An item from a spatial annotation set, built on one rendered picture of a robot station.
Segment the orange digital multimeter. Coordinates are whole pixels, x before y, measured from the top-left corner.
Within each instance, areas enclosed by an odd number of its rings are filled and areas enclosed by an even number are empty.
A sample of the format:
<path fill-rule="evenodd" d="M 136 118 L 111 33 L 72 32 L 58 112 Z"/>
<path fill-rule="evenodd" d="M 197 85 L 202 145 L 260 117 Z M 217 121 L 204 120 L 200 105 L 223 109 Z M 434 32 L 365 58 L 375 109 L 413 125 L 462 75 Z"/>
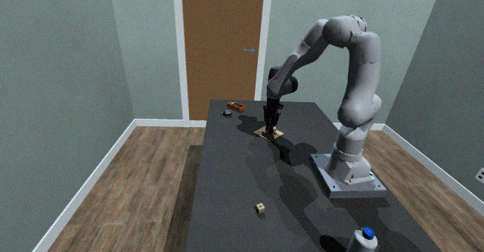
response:
<path fill-rule="evenodd" d="M 242 105 L 242 104 L 239 104 L 235 101 L 231 101 L 228 103 L 228 107 L 232 108 L 232 109 L 235 109 L 235 110 L 238 110 L 238 111 L 242 111 L 245 109 L 245 105 Z"/>

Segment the grey bottle with blue cap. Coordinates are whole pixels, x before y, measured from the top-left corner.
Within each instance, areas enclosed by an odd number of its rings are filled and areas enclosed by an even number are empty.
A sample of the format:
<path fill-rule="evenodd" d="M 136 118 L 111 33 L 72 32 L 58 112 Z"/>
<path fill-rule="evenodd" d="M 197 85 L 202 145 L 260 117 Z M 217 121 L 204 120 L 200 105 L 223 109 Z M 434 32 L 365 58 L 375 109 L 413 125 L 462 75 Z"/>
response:
<path fill-rule="evenodd" d="M 365 227 L 355 230 L 345 252 L 374 252 L 377 247 L 377 238 L 374 230 Z"/>

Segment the beige mat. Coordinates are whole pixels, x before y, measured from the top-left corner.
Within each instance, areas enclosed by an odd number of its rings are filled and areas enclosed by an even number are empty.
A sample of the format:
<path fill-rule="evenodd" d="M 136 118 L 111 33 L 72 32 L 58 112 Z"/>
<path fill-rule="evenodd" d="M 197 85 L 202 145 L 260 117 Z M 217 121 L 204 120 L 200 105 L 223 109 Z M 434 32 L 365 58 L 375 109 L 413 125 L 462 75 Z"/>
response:
<path fill-rule="evenodd" d="M 276 132 L 273 132 L 271 135 L 269 135 L 268 133 L 267 133 L 267 135 L 262 135 L 262 131 L 264 131 L 264 130 L 265 130 L 265 126 L 262 127 L 261 129 L 258 129 L 254 133 L 261 136 L 262 138 L 270 141 L 270 142 L 274 141 L 275 139 L 277 139 L 278 137 L 283 135 L 283 133 L 278 131 L 278 130 L 276 130 Z"/>

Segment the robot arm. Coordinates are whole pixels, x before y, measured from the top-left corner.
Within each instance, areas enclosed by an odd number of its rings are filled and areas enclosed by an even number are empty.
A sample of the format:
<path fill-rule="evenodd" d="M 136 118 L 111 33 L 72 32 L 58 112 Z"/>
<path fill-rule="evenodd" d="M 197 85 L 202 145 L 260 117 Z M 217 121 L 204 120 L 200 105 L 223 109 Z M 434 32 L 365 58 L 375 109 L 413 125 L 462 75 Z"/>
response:
<path fill-rule="evenodd" d="M 297 79 L 292 76 L 295 70 L 316 61 L 329 44 L 347 47 L 348 79 L 337 112 L 342 126 L 324 167 L 329 176 L 347 185 L 374 181 L 371 165 L 361 152 L 381 109 L 381 99 L 375 95 L 380 77 L 381 44 L 380 37 L 367 30 L 365 20 L 353 15 L 318 20 L 282 67 L 272 67 L 268 75 L 266 95 L 279 99 L 297 90 Z"/>

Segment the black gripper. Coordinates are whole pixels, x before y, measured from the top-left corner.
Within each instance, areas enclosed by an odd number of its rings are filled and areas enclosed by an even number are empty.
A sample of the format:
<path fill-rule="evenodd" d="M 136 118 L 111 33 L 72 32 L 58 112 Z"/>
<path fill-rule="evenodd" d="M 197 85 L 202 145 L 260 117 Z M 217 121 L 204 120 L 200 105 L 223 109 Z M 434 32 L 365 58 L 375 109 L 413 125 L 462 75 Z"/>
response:
<path fill-rule="evenodd" d="M 263 108 L 264 108 L 264 121 L 266 123 L 265 131 L 269 128 L 269 135 L 271 135 L 273 133 L 273 127 L 275 125 L 277 125 L 278 118 L 281 115 L 281 112 L 280 113 L 278 112 L 279 102 L 280 102 L 280 98 L 279 99 L 271 99 L 271 98 L 267 97 L 266 106 L 263 106 Z M 269 107 L 269 106 L 271 106 L 271 107 Z"/>

